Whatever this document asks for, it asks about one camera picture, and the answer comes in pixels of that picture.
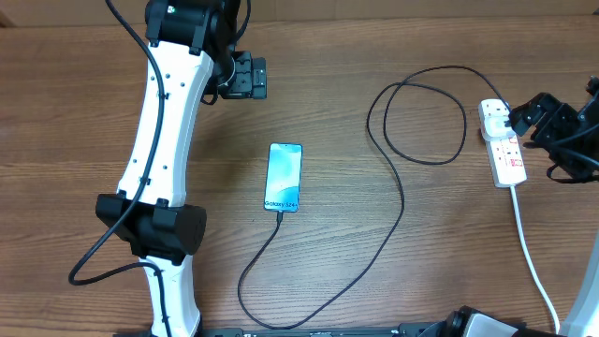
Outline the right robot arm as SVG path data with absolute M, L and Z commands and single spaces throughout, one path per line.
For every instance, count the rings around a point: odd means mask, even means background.
M 517 194 L 518 185 L 527 179 L 524 149 L 547 153 L 551 162 L 547 177 L 569 189 L 598 183 L 598 79 L 589 78 L 588 101 L 573 108 L 550 93 L 539 93 L 528 102 L 511 108 L 502 99 L 479 103 L 480 133 L 488 152 L 492 179 L 496 187 L 508 190 L 519 237 L 533 282 L 550 319 L 554 336 L 590 337 L 598 333 L 598 252 L 593 250 L 582 285 L 566 318 L 559 318 L 556 307 L 544 289 L 531 259 L 525 239 Z

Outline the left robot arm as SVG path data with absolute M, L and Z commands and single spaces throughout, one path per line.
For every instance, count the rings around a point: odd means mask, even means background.
M 186 170 L 197 113 L 218 99 L 264 99 L 266 62 L 236 46 L 250 16 L 239 1 L 150 1 L 146 32 L 132 37 L 146 55 L 147 80 L 135 143 L 115 193 L 97 198 L 96 216 L 138 257 L 153 306 L 149 336 L 198 336 L 193 256 L 206 211 L 186 201 Z

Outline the blue Galaxy smartphone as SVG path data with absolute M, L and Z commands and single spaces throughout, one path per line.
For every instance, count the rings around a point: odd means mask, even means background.
M 264 209 L 297 212 L 300 205 L 300 176 L 303 147 L 293 143 L 272 143 L 265 184 Z

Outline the white power strip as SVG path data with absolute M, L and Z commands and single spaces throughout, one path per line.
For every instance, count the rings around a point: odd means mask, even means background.
M 484 115 L 507 116 L 507 106 L 501 99 L 485 99 L 478 105 L 480 132 Z M 485 141 L 494 185 L 509 188 L 527 180 L 518 136 L 498 141 Z

